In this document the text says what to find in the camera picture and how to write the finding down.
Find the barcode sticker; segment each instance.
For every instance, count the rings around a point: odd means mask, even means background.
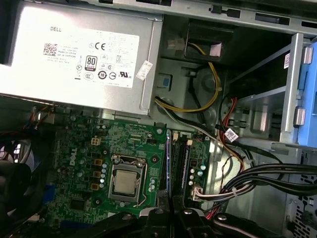
[[[153,66],[152,63],[148,62],[147,60],[144,61],[136,77],[141,80],[144,80],[147,77],[148,73],[150,72],[150,69],[152,68],[152,66]]]
[[[285,56],[285,59],[284,59],[284,69],[288,68],[289,66],[289,59],[290,59],[290,53],[288,53],[286,56]]]
[[[239,137],[231,128],[229,128],[224,135],[230,142],[235,141]]]

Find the dell logo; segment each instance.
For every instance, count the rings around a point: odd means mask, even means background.
[[[77,148],[71,150],[69,165],[74,166],[77,155]]]
[[[51,31],[61,32],[61,29],[58,28],[58,27],[53,27],[53,26],[51,26]]]

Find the yellow wire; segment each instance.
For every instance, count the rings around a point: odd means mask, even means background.
[[[194,46],[197,48],[197,50],[200,51],[200,53],[202,53],[203,55],[206,55],[205,51],[200,48],[198,45],[196,44],[193,44],[193,43],[189,43],[190,45]],[[182,109],[182,108],[178,108],[178,107],[174,107],[174,106],[170,106],[166,103],[163,103],[161,102],[160,100],[158,99],[155,99],[155,101],[162,105],[163,107],[167,108],[167,109],[170,109],[172,111],[175,111],[175,112],[180,112],[180,113],[194,113],[194,112],[199,112],[200,110],[205,110],[207,108],[209,108],[212,104],[214,104],[214,102],[216,101],[217,97],[218,97],[218,94],[219,94],[219,86],[220,86],[220,79],[219,79],[219,76],[216,72],[216,69],[214,68],[213,64],[211,62],[208,62],[208,65],[212,71],[212,74],[213,74],[213,80],[214,80],[214,85],[215,85],[215,91],[214,91],[214,95],[212,97],[212,99],[206,104],[204,105],[203,107],[199,108],[199,109]]]

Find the qr code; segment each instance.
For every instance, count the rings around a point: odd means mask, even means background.
[[[43,54],[46,56],[56,56],[57,44],[45,43]]]
[[[288,53],[288,54],[285,56],[285,59],[284,59],[284,69],[288,68],[288,66],[289,66],[289,61],[290,61],[290,54]]]
[[[228,138],[228,140],[229,140],[230,142],[232,142],[232,141],[238,139],[238,137],[239,137],[231,128],[229,128],[229,129],[225,132],[224,135]]]

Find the ram slot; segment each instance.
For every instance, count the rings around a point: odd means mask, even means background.
[[[188,171],[189,171],[190,148],[191,147],[189,145],[186,145],[185,161],[184,161],[184,167],[183,167],[183,179],[182,179],[183,198],[185,198]]]
[[[184,163],[186,156],[186,142],[187,137],[178,138],[175,149],[172,157],[172,194],[173,195],[181,195],[182,192],[182,180],[183,180],[183,171],[184,171]]]

